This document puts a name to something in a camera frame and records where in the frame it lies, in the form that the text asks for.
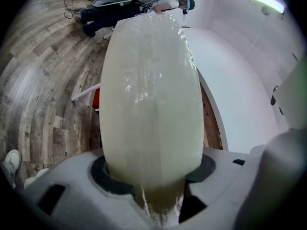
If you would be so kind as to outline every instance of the wooden floor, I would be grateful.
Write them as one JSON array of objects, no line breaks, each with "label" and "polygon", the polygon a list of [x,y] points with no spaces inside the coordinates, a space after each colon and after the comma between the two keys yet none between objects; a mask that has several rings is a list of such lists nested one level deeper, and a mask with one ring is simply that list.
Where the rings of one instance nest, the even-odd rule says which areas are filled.
[{"label": "wooden floor", "polygon": [[219,127],[215,119],[215,115],[208,99],[208,96],[201,86],[203,119],[205,125],[203,144],[208,148],[223,150]]},{"label": "wooden floor", "polygon": [[[74,9],[91,4],[67,2]],[[63,0],[29,0],[0,51],[0,160],[20,151],[17,186],[40,169],[100,147],[93,94],[70,99],[100,82],[108,41],[86,37],[64,12]],[[206,133],[208,146],[217,146]]]}]

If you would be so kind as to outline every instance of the white machine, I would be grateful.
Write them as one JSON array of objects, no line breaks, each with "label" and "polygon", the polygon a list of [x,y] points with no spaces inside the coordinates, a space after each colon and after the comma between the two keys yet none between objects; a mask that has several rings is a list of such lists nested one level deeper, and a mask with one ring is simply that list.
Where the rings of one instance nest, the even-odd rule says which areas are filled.
[{"label": "white machine", "polygon": [[[250,154],[203,149],[201,165],[186,175],[174,230],[262,228],[278,210],[291,208],[306,180],[306,76],[304,57],[274,92],[290,131]],[[110,177],[102,149],[63,161],[31,184],[24,197],[54,229],[161,229],[138,207],[133,187]]]}]

